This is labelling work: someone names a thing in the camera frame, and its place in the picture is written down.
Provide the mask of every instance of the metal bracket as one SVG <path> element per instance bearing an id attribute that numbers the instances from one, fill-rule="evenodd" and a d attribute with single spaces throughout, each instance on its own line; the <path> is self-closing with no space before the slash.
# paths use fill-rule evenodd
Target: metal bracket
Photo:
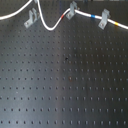
<path id="1" fill-rule="evenodd" d="M 104 11 L 102 12 L 102 20 L 99 23 L 99 27 L 101 29 L 105 28 L 107 21 L 108 21 L 108 18 L 110 18 L 109 11 L 107 9 L 104 9 Z"/>
<path id="2" fill-rule="evenodd" d="M 34 24 L 40 18 L 39 13 L 33 8 L 32 11 L 29 10 L 29 20 L 24 23 L 26 28 L 29 28 L 32 24 Z"/>
<path id="3" fill-rule="evenodd" d="M 75 9 L 77 9 L 77 3 L 70 3 L 70 12 L 66 15 L 66 17 L 70 20 L 75 15 Z"/>

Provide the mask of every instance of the post holder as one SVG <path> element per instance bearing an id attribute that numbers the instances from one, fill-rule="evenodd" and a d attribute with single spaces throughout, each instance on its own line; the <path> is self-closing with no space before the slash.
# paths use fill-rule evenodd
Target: post holder
<path id="1" fill-rule="evenodd" d="M 29 10 L 29 20 L 24 23 L 26 28 L 29 28 L 40 18 L 39 13 L 33 8 L 32 11 Z"/>
<path id="2" fill-rule="evenodd" d="M 75 15 L 75 9 L 77 9 L 77 3 L 70 3 L 70 12 L 66 15 L 66 17 L 70 20 Z"/>
<path id="3" fill-rule="evenodd" d="M 105 26 L 107 24 L 108 18 L 110 18 L 109 11 L 107 9 L 104 9 L 104 11 L 102 12 L 102 20 L 99 23 L 99 27 L 101 29 L 104 30 L 104 28 L 105 28 Z"/>

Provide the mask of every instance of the cable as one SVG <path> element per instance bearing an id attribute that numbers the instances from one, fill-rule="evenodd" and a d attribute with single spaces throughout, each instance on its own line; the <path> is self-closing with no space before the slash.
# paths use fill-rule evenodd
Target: cable
<path id="1" fill-rule="evenodd" d="M 64 17 L 64 15 L 65 15 L 67 12 L 70 11 L 70 8 L 68 8 L 68 9 L 63 13 L 63 15 L 59 18 L 59 20 L 57 21 L 57 23 L 56 23 L 53 27 L 50 28 L 50 27 L 48 27 L 48 26 L 46 25 L 46 23 L 45 23 L 45 21 L 44 21 L 44 18 L 43 18 L 43 15 L 42 15 L 42 11 L 41 11 L 41 7 L 40 7 L 40 1 L 37 0 L 37 3 L 38 3 L 38 9 L 39 9 L 39 13 L 40 13 L 40 17 L 41 17 L 42 23 L 43 23 L 44 27 L 45 27 L 47 30 L 49 30 L 49 31 L 54 30 L 54 29 L 57 27 L 57 25 L 59 24 L 59 22 L 62 20 L 62 18 Z M 91 14 L 88 14 L 88 13 L 81 12 L 81 11 L 79 11 L 79 10 L 75 10 L 75 12 L 76 12 L 77 14 L 80 14 L 80 15 L 83 15 L 83 16 L 86 16 L 86 17 L 92 17 L 92 18 L 96 18 L 96 19 L 102 19 L 101 16 L 91 15 Z M 123 24 L 120 24 L 120 23 L 118 23 L 118 22 L 115 22 L 115 21 L 113 21 L 113 20 L 111 20 L 111 19 L 108 19 L 108 22 L 110 22 L 110 23 L 112 23 L 112 24 L 114 24 L 114 25 L 116 25 L 116 26 L 122 27 L 122 28 L 124 28 L 124 29 L 128 29 L 128 26 L 123 25 Z"/>
<path id="2" fill-rule="evenodd" d="M 33 0 L 29 0 L 23 7 L 21 7 L 18 11 L 14 12 L 14 13 L 12 13 L 12 14 L 9 14 L 9 15 L 6 15 L 6 16 L 1 16 L 1 17 L 0 17 L 0 20 L 8 19 L 8 18 L 11 18 L 11 17 L 13 17 L 13 16 L 19 14 L 19 13 L 20 13 L 21 11 L 23 11 L 32 1 L 33 1 Z M 48 26 L 46 25 L 45 21 L 44 21 L 43 14 L 42 14 L 41 7 L 40 7 L 40 1 L 39 1 L 39 0 L 37 0 L 37 4 L 38 4 L 38 9 L 39 9 L 41 21 L 42 21 L 44 27 L 45 27 L 47 30 L 49 30 L 49 31 L 54 30 L 54 29 L 57 27 L 57 25 L 60 23 L 60 21 L 63 19 L 63 17 L 65 16 L 65 14 L 70 11 L 70 8 L 68 8 L 68 9 L 62 14 L 62 16 L 59 18 L 59 20 L 57 21 L 57 23 L 56 23 L 53 27 L 48 27 Z M 88 13 L 81 12 L 81 11 L 79 11 L 79 10 L 75 10 L 75 12 L 76 12 L 77 14 L 80 14 L 80 15 L 83 15 L 83 16 L 86 16 L 86 17 L 92 17 L 92 18 L 96 18 L 96 19 L 102 19 L 101 16 L 91 15 L 91 14 L 88 14 Z M 118 23 L 118 22 L 116 22 L 116 21 L 113 21 L 113 20 L 111 20 L 111 19 L 108 19 L 108 22 L 110 22 L 110 23 L 112 23 L 112 24 L 114 24 L 114 25 L 116 25 L 116 26 L 119 26 L 119 27 L 121 27 L 121 28 L 128 29 L 128 26 L 123 25 L 123 24 L 120 24 L 120 23 Z"/>
<path id="3" fill-rule="evenodd" d="M 43 18 L 43 14 L 42 14 L 41 7 L 40 7 L 40 1 L 37 0 L 37 3 L 38 3 L 38 9 L 39 9 L 41 21 L 42 21 L 44 27 L 45 27 L 47 30 L 49 30 L 49 31 L 53 31 L 53 30 L 57 27 L 57 25 L 60 23 L 60 21 L 63 19 L 64 15 L 65 15 L 67 12 L 70 11 L 70 8 L 67 9 L 67 10 L 63 13 L 63 15 L 59 18 L 59 20 L 57 21 L 57 23 L 56 23 L 53 27 L 48 27 L 48 26 L 46 25 L 45 21 L 44 21 L 44 18 Z"/>
<path id="4" fill-rule="evenodd" d="M 18 11 L 12 13 L 12 14 L 9 14 L 9 15 L 6 15 L 6 16 L 1 16 L 0 17 L 0 20 L 4 20 L 4 19 L 8 19 L 8 18 L 11 18 L 17 14 L 19 14 L 21 11 L 23 11 L 33 0 L 29 0 L 23 7 L 21 7 Z"/>
<path id="5" fill-rule="evenodd" d="M 80 15 L 83 15 L 83 16 L 93 17 L 93 18 L 96 18 L 96 19 L 102 19 L 101 16 L 91 15 L 91 14 L 88 14 L 88 13 L 81 12 L 81 11 L 79 11 L 79 10 L 75 10 L 75 12 L 78 13 L 78 14 L 80 14 Z M 114 24 L 114 25 L 116 25 L 116 26 L 119 26 L 119 27 L 121 27 L 121 28 L 128 29 L 128 26 L 123 25 L 123 24 L 120 24 L 120 23 L 118 23 L 118 22 L 116 22 L 116 21 L 113 21 L 113 20 L 111 20 L 111 19 L 108 19 L 108 22 L 110 22 L 110 23 L 112 23 L 112 24 Z"/>

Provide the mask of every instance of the white cable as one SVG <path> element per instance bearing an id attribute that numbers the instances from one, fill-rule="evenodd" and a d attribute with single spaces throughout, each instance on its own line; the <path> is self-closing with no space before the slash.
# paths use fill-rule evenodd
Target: white cable
<path id="1" fill-rule="evenodd" d="M 4 20 L 4 19 L 8 19 L 8 18 L 11 18 L 15 15 L 17 15 L 18 13 L 20 13 L 21 11 L 23 11 L 33 0 L 29 0 L 23 7 L 21 7 L 18 11 L 12 13 L 12 14 L 9 14 L 9 15 L 6 15 L 6 16 L 1 16 L 0 17 L 0 20 Z"/>
<path id="2" fill-rule="evenodd" d="M 83 15 L 83 16 L 91 17 L 91 14 L 84 13 L 84 12 L 81 12 L 81 11 L 79 11 L 79 10 L 75 10 L 75 12 L 78 13 L 78 14 L 80 14 L 80 15 Z M 97 16 L 97 15 L 95 15 L 95 18 L 96 18 L 96 19 L 102 19 L 101 16 Z M 112 23 L 112 24 L 114 24 L 114 25 L 117 25 L 117 26 L 119 26 L 119 27 L 121 27 L 121 28 L 128 29 L 128 26 L 123 25 L 123 24 L 120 24 L 120 23 L 117 23 L 116 21 L 113 21 L 113 20 L 111 20 L 111 19 L 108 19 L 108 22 L 110 22 L 110 23 Z"/>
<path id="3" fill-rule="evenodd" d="M 56 23 L 53 27 L 48 27 L 48 26 L 46 25 L 45 21 L 44 21 L 43 15 L 42 15 L 41 7 L 40 7 L 40 1 L 37 0 L 37 3 L 38 3 L 38 9 L 39 9 L 41 21 L 42 21 L 44 27 L 45 27 L 47 30 L 49 30 L 49 31 L 54 30 L 54 29 L 57 27 L 57 25 L 59 24 L 59 22 L 61 21 L 62 18 L 60 17 L 59 20 L 57 21 L 57 23 Z M 63 13 L 63 16 L 64 16 L 67 12 L 69 12 L 69 11 L 70 11 L 70 8 L 67 9 L 67 10 Z"/>

